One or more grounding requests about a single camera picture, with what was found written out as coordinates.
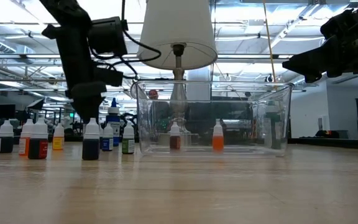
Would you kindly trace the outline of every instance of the white lampshade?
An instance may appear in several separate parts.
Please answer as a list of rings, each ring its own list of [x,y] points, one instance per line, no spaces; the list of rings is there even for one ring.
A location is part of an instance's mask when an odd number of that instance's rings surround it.
[[[173,70],[172,44],[185,43],[182,68],[197,69],[215,62],[218,57],[208,0],[148,0],[140,42],[161,51],[160,58],[146,65]],[[156,53],[139,47],[139,59]]]

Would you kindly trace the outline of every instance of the clear plastic bin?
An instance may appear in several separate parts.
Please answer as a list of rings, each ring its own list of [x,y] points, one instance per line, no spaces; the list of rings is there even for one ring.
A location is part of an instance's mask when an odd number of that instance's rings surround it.
[[[178,88],[186,98],[171,100]],[[138,104],[140,151],[155,156],[283,156],[292,89],[291,83],[139,81],[131,93]],[[158,99],[149,97],[150,90],[158,91]],[[223,151],[212,147],[217,119]],[[170,147],[174,121],[180,126],[179,150]]]

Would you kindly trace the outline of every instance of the desk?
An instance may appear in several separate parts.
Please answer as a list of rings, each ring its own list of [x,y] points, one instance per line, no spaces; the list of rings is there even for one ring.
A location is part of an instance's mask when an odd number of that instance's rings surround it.
[[[82,161],[67,143],[42,161],[0,154],[0,223],[358,223],[358,150]]]

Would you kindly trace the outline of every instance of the lamp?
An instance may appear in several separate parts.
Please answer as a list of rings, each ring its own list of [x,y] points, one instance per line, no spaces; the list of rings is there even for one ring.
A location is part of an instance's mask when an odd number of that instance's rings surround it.
[[[184,70],[203,68],[216,61],[214,33],[208,0],[148,0],[140,41],[161,51],[161,57],[146,65],[173,70],[175,80],[183,80]],[[141,60],[155,52],[139,47]],[[176,118],[183,118],[186,93],[175,83],[170,103]]]

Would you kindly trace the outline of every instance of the table surface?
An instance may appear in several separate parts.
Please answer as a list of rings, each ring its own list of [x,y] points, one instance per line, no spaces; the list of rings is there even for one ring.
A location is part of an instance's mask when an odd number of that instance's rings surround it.
[[[358,149],[289,147],[265,159],[82,161],[78,143],[41,161],[0,154],[0,223],[358,223]]]

